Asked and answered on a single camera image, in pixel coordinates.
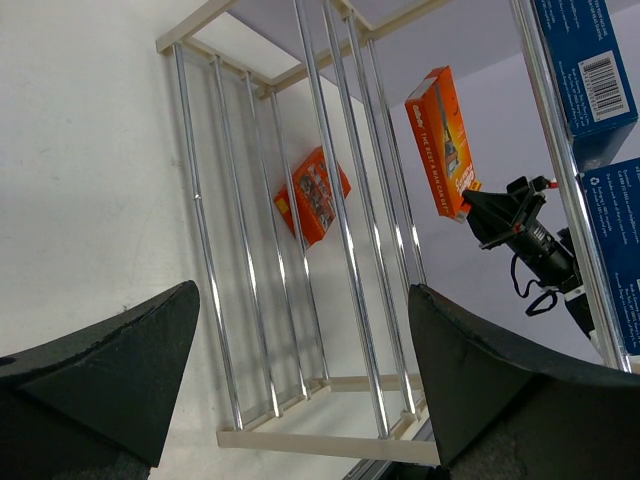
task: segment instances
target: silver metal bar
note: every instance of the silver metal bar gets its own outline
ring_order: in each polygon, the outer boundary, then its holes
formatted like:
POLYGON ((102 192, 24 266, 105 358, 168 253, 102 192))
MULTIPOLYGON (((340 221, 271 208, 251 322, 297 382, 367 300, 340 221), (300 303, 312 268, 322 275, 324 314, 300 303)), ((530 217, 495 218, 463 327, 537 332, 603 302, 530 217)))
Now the silver metal bar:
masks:
POLYGON ((264 319, 262 317, 262 306, 258 295, 258 283, 256 281, 255 269, 253 265, 253 256, 251 254, 251 246, 249 245, 249 236, 247 233, 247 222, 244 215, 244 207, 242 205, 242 196, 240 195, 240 186, 238 184, 238 175, 236 172, 235 152, 233 147, 233 136, 231 135, 231 125, 229 124, 229 110, 227 108, 227 100, 224 93, 224 85, 222 82, 222 68, 220 66, 220 57, 216 56, 211 63, 213 73, 216 78, 216 90, 218 99, 218 108, 222 117, 222 133, 224 136, 224 144, 226 149, 227 164, 231 173, 231 184, 233 186, 234 203, 236 207, 236 216, 240 225, 240 234, 242 236, 242 244, 245 252, 245 271, 249 280, 251 289, 251 301, 253 304, 253 313, 255 316, 256 333, 258 336, 258 345, 262 357, 262 369, 264 372, 264 382, 267 389, 269 401, 274 415, 280 417, 282 415, 280 406, 278 405, 278 395, 273 380, 273 372, 271 370, 271 362, 269 361, 269 348, 267 346, 267 337, 264 331, 264 319))
POLYGON ((178 72, 178 85, 180 88, 180 102, 182 103, 182 115, 184 118, 184 132, 187 140, 187 156, 189 157, 189 170, 191 172, 193 202, 196 210, 196 216, 198 217, 200 240, 202 241, 204 262, 207 267, 207 277, 209 279, 211 299, 213 300, 213 311, 216 319, 216 327, 218 329, 218 340, 220 341, 220 350, 222 352, 222 365, 224 367, 225 377, 227 378, 227 388, 229 389, 229 400, 231 401, 231 412, 233 414, 233 426, 236 430, 242 430, 244 428, 242 422, 242 410, 240 408, 238 388, 233 374, 233 364, 231 362, 229 340, 227 339, 227 329, 222 315, 222 305, 220 303, 220 295, 218 292, 216 271, 213 265, 211 242, 209 241, 209 231, 207 230, 207 219, 204 213, 204 205, 202 204, 200 174, 198 173, 198 160, 196 158, 193 124, 191 122, 191 107, 189 106, 189 93, 187 90, 187 76, 184 71, 184 57, 182 54, 181 44, 173 44, 173 56, 176 61, 176 70, 178 72))
POLYGON ((511 0, 511 6, 520 32, 522 50, 547 139, 551 163, 558 179, 580 273, 587 291, 600 353, 607 366, 631 372, 604 264, 589 220, 562 105, 545 55, 535 7, 531 0, 511 0))
POLYGON ((309 400, 310 392, 307 389, 306 380, 304 378, 304 372, 302 370, 302 361, 300 359, 300 345, 298 344, 298 335, 296 334, 296 324, 293 319, 293 311, 291 310, 291 298, 289 297, 289 288, 287 286, 287 272, 284 268, 284 260, 282 259, 282 251, 280 250, 280 237, 278 235, 278 229, 276 227, 276 217, 273 213, 271 188, 269 187, 269 174, 267 173, 267 160, 264 155, 264 145, 262 143, 262 134, 260 133, 260 124, 258 122, 258 114, 256 112, 256 104, 253 92, 253 84, 251 73, 247 72, 245 77, 245 84, 247 87, 247 95, 249 96, 249 107, 251 109, 251 120, 256 135, 256 146, 258 147, 258 156, 260 157, 260 164, 262 166, 262 178, 264 182, 264 204, 269 211, 269 220, 271 226, 271 234, 273 236, 273 242, 276 247, 276 254, 278 255, 278 267, 280 268, 280 278, 282 279, 282 294, 284 295, 287 320, 289 321, 289 328, 291 329, 291 339, 293 340, 293 359, 296 363, 296 369, 298 371, 298 381, 300 382, 300 391, 304 398, 309 400))
POLYGON ((311 94, 315 106, 318 127, 320 128, 320 136, 322 139, 322 147, 324 149, 327 169, 329 171, 329 181, 333 192, 333 199, 336 209, 336 218, 340 226, 340 235, 342 245, 347 260, 347 268, 349 270, 349 286, 351 288, 351 297, 356 315, 356 323, 360 334, 360 343, 364 353, 364 363, 367 369, 367 377, 371 386, 371 396, 373 400, 373 410, 378 426, 378 434, 380 438, 389 437, 389 419, 387 418, 386 407, 384 404, 384 394, 380 384, 380 371, 378 370, 378 360, 373 345, 373 335, 371 333, 371 325, 369 324, 369 316, 367 314, 367 306, 364 298, 364 290, 362 288, 362 278, 360 276, 360 268, 356 259, 355 245, 353 236, 347 219, 347 212, 344 205, 344 192, 338 163, 335 158, 335 150, 333 147, 333 138, 329 129, 329 117, 327 114, 327 106, 324 101, 324 94, 320 86, 320 74, 316 67, 313 55, 313 39, 309 29, 309 23, 305 11, 304 0, 293 0, 296 16, 298 18, 298 26, 300 27, 300 38, 304 47, 305 63, 309 72, 309 83, 311 85, 311 94))
MULTIPOLYGON (((396 364, 396 371, 398 373, 398 381, 400 382, 400 389, 402 391, 402 397, 407 412, 415 414, 416 406, 413 402, 413 395, 411 394, 411 382, 409 381, 407 362, 405 360, 404 350, 402 348, 400 327, 398 326, 398 318, 396 317, 396 307, 393 301, 393 292, 391 291, 389 272, 387 271, 384 253, 382 251, 380 232, 378 230, 376 214, 373 209, 371 188, 369 187, 369 180, 367 178, 367 171, 362 154, 362 145, 360 143, 360 137, 358 134, 356 117, 353 112, 353 106, 351 104, 351 94, 349 93, 347 74, 344 69, 344 61, 342 60, 342 55, 340 54, 340 40, 338 39, 338 34, 336 33, 330 0, 324 0, 322 2, 322 9, 324 13, 325 24, 327 27, 327 35, 329 37, 329 48, 331 50, 333 65, 336 72, 340 101, 342 103, 344 119, 347 125, 347 135, 349 136, 349 143, 351 144, 351 155, 353 156, 354 165, 356 167, 356 177, 358 179, 360 196, 362 198, 362 204, 364 206, 365 220, 367 224, 367 230, 369 232, 369 241, 371 242, 373 255, 375 257, 378 285, 380 286, 382 306, 384 308, 385 318, 387 320, 389 337, 391 338, 391 349, 393 351, 393 358, 396 364)), ((355 33, 355 24, 353 23, 353 17, 349 16, 348 20, 351 20, 351 22, 348 22, 349 27, 353 27, 355 33)), ((354 53, 359 52, 357 33, 355 35, 356 48, 354 49, 354 53)))
POLYGON ((413 212, 411 211, 411 203, 409 202, 409 191, 407 190, 407 184, 404 179, 404 171, 402 169, 402 162, 400 161, 400 149, 398 148, 398 140, 396 138, 396 132, 393 128, 391 110, 389 109, 389 100, 387 99, 387 93, 384 89, 384 82, 382 80, 382 69, 380 67, 380 61, 378 60, 376 44, 373 39, 370 38, 367 40, 367 48, 369 50, 371 63, 373 65, 373 79, 376 83, 376 89, 378 91, 378 101, 380 102, 380 108, 382 110, 382 121, 384 123, 384 129, 389 141, 391 163, 393 164, 393 170, 398 182, 398 189, 400 190, 402 211, 404 212, 404 218, 407 222, 407 228, 409 229, 409 234, 411 235, 411 247, 413 249, 413 256, 415 258, 416 268, 418 270, 418 281, 421 284, 426 284, 427 275, 424 271, 424 262, 422 261, 422 249, 420 248, 418 229, 416 228, 415 222, 413 221, 413 212))
POLYGON ((278 137, 278 147, 280 149, 280 160, 282 161, 282 170, 287 180, 287 193, 289 194, 289 208, 291 209, 291 216, 293 217, 293 230, 296 234, 296 243, 298 244, 298 253, 300 259, 304 265, 305 274, 305 289, 307 292, 307 301, 311 307, 311 317, 313 321, 313 327, 316 333, 316 345, 320 352, 320 358, 322 361, 322 378, 329 380, 329 366, 327 365, 327 357, 324 351, 324 342, 322 340, 322 331, 320 330, 320 319, 318 318, 318 309, 316 307, 316 298, 313 294, 313 287, 311 286, 311 273, 309 272, 309 262, 307 261, 307 253, 304 247, 304 237, 302 234, 302 225, 300 224, 300 214, 298 212, 298 200, 296 199, 295 188, 293 186, 293 175, 291 173, 291 166, 287 159, 286 143, 284 141, 284 127, 282 125, 282 117, 280 116, 280 106, 278 105, 278 96, 276 92, 271 91, 271 107, 273 109, 273 118, 275 120, 276 133, 278 137))
POLYGON ((351 13, 346 17, 345 20, 347 23, 347 29, 349 31, 349 42, 351 43, 351 50, 353 51, 353 59, 356 65, 358 84, 360 86, 360 92, 362 93, 364 113, 367 118, 367 125, 369 127, 369 133, 371 135, 373 156, 376 160, 378 177, 380 178, 380 185, 382 186, 382 197, 384 198, 387 220, 389 222, 391 232, 393 233, 393 245, 396 247, 396 260, 398 262, 398 270, 400 270, 400 279, 402 280, 405 300, 408 300, 411 281, 409 280, 409 272, 407 270, 407 256, 404 251, 404 243, 402 241, 400 225, 398 224, 398 216, 393 205, 391 187, 389 186, 389 176, 387 175, 387 169, 385 167, 384 157, 382 155, 380 136, 378 135, 378 129, 376 128, 375 114, 373 113, 373 103, 371 101, 371 90, 369 89, 369 82, 367 82, 367 73, 364 66, 364 60, 362 59, 362 52, 360 51, 360 41, 358 39, 358 30, 356 29, 354 14, 351 13))

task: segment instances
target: ceiling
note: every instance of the ceiling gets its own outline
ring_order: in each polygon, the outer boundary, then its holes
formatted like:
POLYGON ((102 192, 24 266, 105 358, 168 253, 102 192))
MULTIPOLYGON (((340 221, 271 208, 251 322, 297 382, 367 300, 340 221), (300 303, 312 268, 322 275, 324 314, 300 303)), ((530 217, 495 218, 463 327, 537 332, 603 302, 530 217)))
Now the ceiling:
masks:
MULTIPOLYGON (((351 3, 375 23, 411 0, 351 0, 351 3)), ((611 13, 637 3, 640 0, 607 1, 611 13)), ((320 51, 328 47, 321 0, 306 0, 306 5, 315 51, 320 51)), ((293 0, 242 0, 231 13, 294 57, 302 59, 293 0)), ((342 25, 340 36, 346 38, 342 25)), ((378 42, 392 105, 403 102, 434 67, 451 65, 455 76, 461 78, 519 51, 509 0, 451 0, 378 42)), ((346 65, 353 80, 351 59, 346 65)), ((334 79, 330 68, 323 74, 334 79)))

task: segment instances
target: blue box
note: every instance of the blue box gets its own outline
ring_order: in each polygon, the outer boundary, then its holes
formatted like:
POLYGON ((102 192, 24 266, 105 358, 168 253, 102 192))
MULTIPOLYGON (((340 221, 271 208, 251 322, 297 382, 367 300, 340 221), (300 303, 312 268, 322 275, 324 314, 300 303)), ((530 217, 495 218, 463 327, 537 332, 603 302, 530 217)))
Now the blue box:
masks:
POLYGON ((608 165, 638 120, 604 0, 535 0, 581 171, 608 165))
POLYGON ((584 174, 582 184, 627 351, 640 354, 640 159, 584 174))

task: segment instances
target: white wall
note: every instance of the white wall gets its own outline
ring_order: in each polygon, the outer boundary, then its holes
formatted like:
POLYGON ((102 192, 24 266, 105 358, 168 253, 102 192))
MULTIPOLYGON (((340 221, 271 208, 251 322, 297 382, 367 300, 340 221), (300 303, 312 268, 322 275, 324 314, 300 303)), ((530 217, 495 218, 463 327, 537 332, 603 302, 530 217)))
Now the white wall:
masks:
MULTIPOLYGON (((640 6, 614 15, 613 20, 638 101, 640 51, 636 26, 640 6)), ((458 79, 457 87, 483 190, 504 191, 509 182, 522 175, 554 176, 522 55, 458 79)), ((570 355, 596 359, 593 348, 562 306, 536 318, 524 315, 530 300, 518 298, 513 291, 509 276, 512 253, 507 247, 481 251, 467 225, 438 217, 404 106, 395 107, 393 116, 431 285, 474 313, 525 337, 570 355)), ((617 160, 638 155, 640 128, 633 131, 617 160)), ((566 217, 558 193, 550 192, 548 199, 540 219, 556 232, 566 226, 566 217)), ((532 278, 522 264, 519 278, 521 282, 532 278)))

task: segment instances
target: metal rack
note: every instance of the metal rack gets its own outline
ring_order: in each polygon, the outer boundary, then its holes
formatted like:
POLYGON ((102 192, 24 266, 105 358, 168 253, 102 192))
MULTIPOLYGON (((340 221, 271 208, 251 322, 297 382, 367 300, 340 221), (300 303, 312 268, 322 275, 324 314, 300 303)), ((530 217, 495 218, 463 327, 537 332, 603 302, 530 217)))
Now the metal rack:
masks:
MULTIPOLYGON (((400 218, 405 222, 402 226, 409 232, 408 236, 410 238, 408 243, 411 245, 412 258, 415 261, 415 267, 418 271, 417 280, 420 283, 426 283, 426 275, 422 262, 422 251, 409 205, 407 187, 403 177, 398 145, 395 139, 375 45, 379 39, 444 5, 448 0, 414 1, 376 25, 372 25, 360 15, 348 0, 318 0, 322 1, 327 36, 330 44, 330 48, 327 51, 320 53, 316 53, 313 48, 313 41, 305 10, 305 1, 306 0, 292 0, 300 27, 300 37, 304 47, 305 61, 275 78, 268 78, 259 72, 251 71, 242 65, 241 62, 229 58, 209 45, 193 38, 195 33, 214 21, 216 17, 226 12, 235 3, 233 0, 207 1, 202 7, 180 22, 168 33, 161 36, 156 42, 159 53, 173 52, 175 58, 187 141, 187 154, 193 186, 193 199, 213 299, 213 312, 223 356, 229 401, 233 412, 233 429, 219 431, 218 443, 223 448, 264 449, 435 464, 438 463, 435 443, 406 441, 413 438, 419 428, 428 420, 428 412, 424 397, 421 396, 419 399, 416 399, 412 393, 415 390, 421 390, 422 385, 418 375, 410 375, 407 371, 405 353, 396 318, 396 305, 394 304, 387 263, 378 234, 379 224, 373 208, 372 195, 367 177, 367 167, 362 153, 362 139, 358 131, 351 104, 351 95, 346 80, 343 57, 350 54, 354 55, 358 85, 362 94, 367 125, 371 134, 376 173, 382 184, 385 218, 387 219, 391 232, 394 233, 392 237, 396 262, 399 267, 402 286, 406 294, 410 286, 410 279, 407 266, 407 252, 404 248, 405 242, 401 235, 400 218), (346 42, 340 42, 336 33, 334 19, 334 13, 336 11, 340 14, 348 30, 349 38, 346 42), (249 421, 243 418, 243 412, 240 408, 238 388, 231 361, 229 342, 227 340, 225 317, 220 301, 218 280, 215 271, 215 258, 210 247, 207 221, 200 189, 198 160, 191 120, 188 85, 185 75, 183 47, 206 58, 210 63, 213 78, 216 80, 215 97, 218 103, 218 110, 221 112, 221 118, 219 120, 222 124, 226 159, 231 177, 229 183, 234 193, 235 214, 239 221, 243 240, 244 268, 250 287, 248 294, 253 306, 253 320, 260 347, 265 389, 269 398, 269 413, 259 416, 258 418, 252 418, 249 421), (366 48, 370 56, 370 67, 373 71, 371 79, 367 78, 365 61, 361 52, 363 48, 366 48), (325 98, 318 73, 320 68, 331 64, 333 64, 336 73, 337 86, 347 126, 351 153, 356 167, 356 177, 364 205, 369 242, 375 259, 376 274, 396 366, 396 375, 381 375, 378 368, 369 324, 367 303, 362 287, 362 273, 354 248, 351 224, 345 208, 342 183, 335 158, 332 131, 329 125, 325 98), (263 324, 261 293, 255 279, 252 246, 250 245, 247 235, 245 218, 245 209, 247 206, 243 204, 243 199, 240 195, 238 172, 235 168, 236 153, 233 147, 229 113, 227 111, 226 96, 222 81, 223 69, 244 81, 246 95, 249 98, 251 107, 250 122, 252 125, 250 135, 254 136, 256 144, 260 147, 258 148, 258 160, 262 166, 261 173, 265 197, 263 199, 263 205, 258 208, 264 208, 269 218, 272 243, 279 261, 282 295, 287 306, 286 315, 289 334, 291 335, 293 343, 296 345, 294 360, 296 363, 299 392, 293 398, 284 402, 281 402, 278 397, 271 370, 271 360, 269 358, 265 326, 263 324), (345 261, 348 266, 349 285, 353 300, 355 320, 360 335, 367 373, 366 376, 362 377, 332 377, 329 374, 323 339, 320 332, 320 320, 318 318, 316 300, 311 283, 311 272, 306 258, 298 208, 295 195, 293 194, 294 186, 291 170, 285 153, 286 132, 284 132, 283 129, 278 104, 278 93, 307 77, 311 87, 311 98, 315 107, 330 177, 330 186, 335 202, 337 228, 340 230, 345 261), (374 93, 369 88, 369 80, 375 83, 375 97, 377 97, 377 103, 382 109, 381 127, 374 118, 374 93), (276 228, 275 214, 271 205, 272 195, 266 170, 268 159, 262 147, 262 130, 258 115, 256 114, 256 102, 258 101, 269 101, 272 107, 273 124, 276 127, 277 141, 280 150, 280 161, 286 175, 286 186, 291 200, 291 210, 297 239, 298 260, 304 266, 306 298, 312 314, 317 353, 321 357, 322 362, 322 376, 320 378, 308 378, 305 375, 300 360, 300 350, 297 347, 298 334, 296 332, 294 314, 289 296, 291 287, 290 279, 287 278, 283 265, 280 239, 276 228), (384 142, 386 142, 390 151, 390 167, 383 158, 382 147, 384 142), (401 194, 399 206, 394 205, 392 201, 391 186, 397 188, 401 194), (401 412, 400 420, 393 426, 389 424, 388 420, 383 395, 385 390, 400 391, 404 401, 404 411, 401 412), (363 391, 369 391, 371 393, 378 429, 377 439, 326 437, 294 433, 276 433, 273 431, 273 427, 280 421, 280 417, 284 415, 303 415, 305 411, 313 409, 317 402, 322 401, 322 399, 331 392, 363 391)), ((615 312, 611 303, 610 294, 606 288, 606 283, 604 282, 603 265, 598 256, 595 237, 588 221, 585 202, 577 178, 578 172, 568 143, 562 110, 549 74, 548 61, 544 54, 541 34, 535 18, 532 0, 512 0, 512 5, 516 23, 523 39, 523 51, 527 60, 534 92, 536 93, 538 108, 549 143, 554 169, 560 182, 560 189, 567 210, 571 232, 576 244, 580 267, 582 271, 585 272, 585 287, 589 295, 589 303, 592 307, 594 322, 597 325, 599 341, 605 352, 605 361, 609 366, 628 370, 629 363, 620 347, 621 342, 617 331, 615 312)))

